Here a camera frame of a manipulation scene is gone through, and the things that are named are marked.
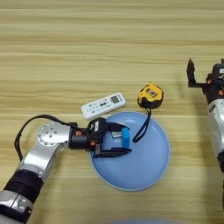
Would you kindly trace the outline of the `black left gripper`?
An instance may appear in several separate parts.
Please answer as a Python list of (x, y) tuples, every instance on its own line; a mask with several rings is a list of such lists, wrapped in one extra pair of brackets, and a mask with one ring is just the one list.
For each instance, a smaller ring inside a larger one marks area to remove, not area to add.
[[(121, 132), (125, 125), (116, 122), (107, 122), (107, 129), (110, 132)], [(71, 129), (69, 137), (69, 148), (71, 150), (83, 149), (93, 152), (95, 158), (117, 158), (131, 152), (127, 148), (111, 148), (103, 150), (102, 143), (105, 133), (90, 129)]]

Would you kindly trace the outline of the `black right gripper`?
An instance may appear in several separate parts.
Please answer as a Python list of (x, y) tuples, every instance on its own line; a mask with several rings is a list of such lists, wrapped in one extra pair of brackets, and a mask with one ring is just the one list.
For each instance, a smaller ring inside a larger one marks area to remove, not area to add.
[[(202, 88), (204, 83), (198, 83), (194, 77), (194, 63), (191, 59), (188, 60), (186, 74), (189, 88)], [(211, 103), (217, 99), (224, 99), (224, 76), (219, 77), (211, 73), (206, 77), (206, 85), (203, 88), (203, 94), (206, 96), (207, 103)]]

